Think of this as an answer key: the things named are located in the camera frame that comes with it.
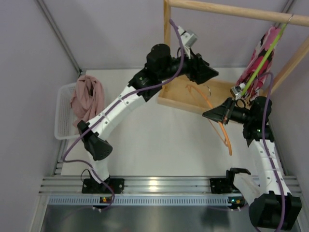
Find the orange clothes hanger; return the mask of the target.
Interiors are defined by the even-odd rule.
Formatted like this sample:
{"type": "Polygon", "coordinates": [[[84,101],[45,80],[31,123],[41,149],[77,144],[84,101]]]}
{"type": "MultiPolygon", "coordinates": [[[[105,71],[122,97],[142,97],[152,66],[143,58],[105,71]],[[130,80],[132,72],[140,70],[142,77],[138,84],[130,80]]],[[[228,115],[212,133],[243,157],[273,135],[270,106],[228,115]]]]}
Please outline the orange clothes hanger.
{"type": "Polygon", "coordinates": [[[232,145],[231,142],[229,140],[227,131],[224,127],[225,123],[226,123],[226,110],[223,108],[222,105],[219,105],[217,107],[213,107],[213,105],[211,104],[208,96],[206,96],[199,88],[197,88],[194,85],[190,85],[188,84],[186,86],[186,88],[188,89],[191,97],[195,100],[195,102],[197,103],[198,107],[201,108],[201,104],[198,102],[198,100],[196,99],[196,97],[194,97],[193,93],[192,93],[192,89],[194,89],[196,92],[198,92],[201,97],[204,99],[204,101],[207,103],[208,107],[210,108],[209,110],[205,111],[202,113],[202,116],[207,118],[209,120],[209,122],[211,123],[211,125],[213,126],[213,128],[215,129],[215,131],[217,132],[217,134],[219,135],[220,139],[222,140],[222,142],[224,143],[224,145],[228,148],[228,152],[229,155],[232,156],[232,145]],[[211,122],[217,122],[222,130],[222,135],[224,136],[224,138],[221,136],[221,134],[219,133],[219,131],[216,129],[216,127],[213,125],[213,123],[211,122]]]}

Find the pink trousers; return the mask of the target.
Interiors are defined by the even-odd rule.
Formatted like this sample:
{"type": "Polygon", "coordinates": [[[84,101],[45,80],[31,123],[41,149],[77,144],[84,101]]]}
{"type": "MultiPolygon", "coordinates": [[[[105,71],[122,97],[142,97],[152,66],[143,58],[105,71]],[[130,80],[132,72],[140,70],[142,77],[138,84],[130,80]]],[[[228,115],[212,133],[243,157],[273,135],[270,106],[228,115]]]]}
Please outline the pink trousers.
{"type": "Polygon", "coordinates": [[[78,134],[77,124],[83,120],[93,119],[105,108],[104,89],[101,82],[91,76],[82,75],[78,78],[70,100],[70,107],[77,119],[73,126],[78,134]]]}

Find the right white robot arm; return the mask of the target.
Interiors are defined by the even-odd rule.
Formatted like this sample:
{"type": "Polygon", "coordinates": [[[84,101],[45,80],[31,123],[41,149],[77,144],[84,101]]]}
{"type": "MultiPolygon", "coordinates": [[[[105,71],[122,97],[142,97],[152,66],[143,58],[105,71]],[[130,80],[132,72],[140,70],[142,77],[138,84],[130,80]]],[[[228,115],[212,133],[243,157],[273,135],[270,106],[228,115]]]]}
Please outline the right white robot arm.
{"type": "Polygon", "coordinates": [[[268,125],[271,106],[271,100],[266,97],[254,99],[249,109],[227,98],[202,115],[224,125],[229,121],[243,125],[243,137],[255,163],[259,182],[256,183],[245,168],[230,168],[226,172],[226,186],[242,194],[254,227],[289,231],[301,211],[302,202],[289,190],[275,155],[274,136],[268,125]]]}

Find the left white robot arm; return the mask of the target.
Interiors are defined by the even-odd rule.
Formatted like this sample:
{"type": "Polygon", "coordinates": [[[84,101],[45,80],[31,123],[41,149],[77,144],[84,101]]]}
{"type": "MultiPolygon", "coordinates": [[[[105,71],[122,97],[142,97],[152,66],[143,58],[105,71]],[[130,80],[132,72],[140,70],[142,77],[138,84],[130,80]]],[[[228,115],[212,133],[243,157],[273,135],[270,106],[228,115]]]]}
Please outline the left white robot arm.
{"type": "Polygon", "coordinates": [[[144,68],[133,76],[118,98],[93,119],[87,122],[81,120],[77,124],[89,155],[91,178],[100,185],[108,183],[108,156],[112,146],[107,138],[126,116],[158,93],[164,82],[186,75],[190,81],[200,85],[218,74],[201,54],[174,58],[168,45],[153,46],[146,56],[144,68]]]}

